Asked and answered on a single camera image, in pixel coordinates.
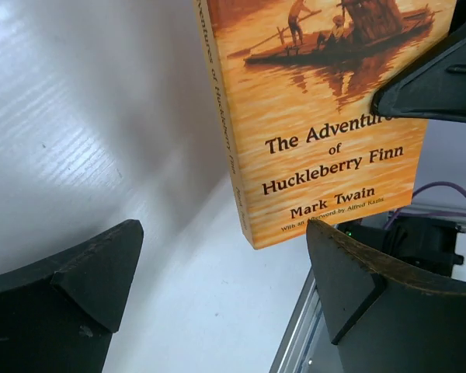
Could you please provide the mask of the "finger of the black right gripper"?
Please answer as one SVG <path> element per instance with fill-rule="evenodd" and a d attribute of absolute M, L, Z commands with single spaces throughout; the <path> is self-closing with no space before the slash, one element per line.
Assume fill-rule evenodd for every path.
<path fill-rule="evenodd" d="M 370 111 L 466 123 L 466 22 L 380 87 Z"/>

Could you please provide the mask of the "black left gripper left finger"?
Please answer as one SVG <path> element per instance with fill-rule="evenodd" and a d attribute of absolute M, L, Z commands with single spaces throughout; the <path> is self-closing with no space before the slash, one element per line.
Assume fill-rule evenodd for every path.
<path fill-rule="evenodd" d="M 0 372 L 101 372 L 144 230 L 126 220 L 0 275 Z"/>

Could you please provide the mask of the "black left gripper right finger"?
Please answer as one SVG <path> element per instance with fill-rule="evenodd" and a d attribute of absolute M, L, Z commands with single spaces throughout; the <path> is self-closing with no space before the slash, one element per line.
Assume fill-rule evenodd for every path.
<path fill-rule="evenodd" d="M 466 282 L 366 246 L 320 220 L 308 252 L 345 372 L 466 372 Z"/>

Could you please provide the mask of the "orange yellow book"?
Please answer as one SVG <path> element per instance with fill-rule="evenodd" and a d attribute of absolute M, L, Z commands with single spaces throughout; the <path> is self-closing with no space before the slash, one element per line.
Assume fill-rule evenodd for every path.
<path fill-rule="evenodd" d="M 373 95 L 448 33 L 453 1 L 196 1 L 244 236 L 262 249 L 412 199 L 426 122 Z"/>

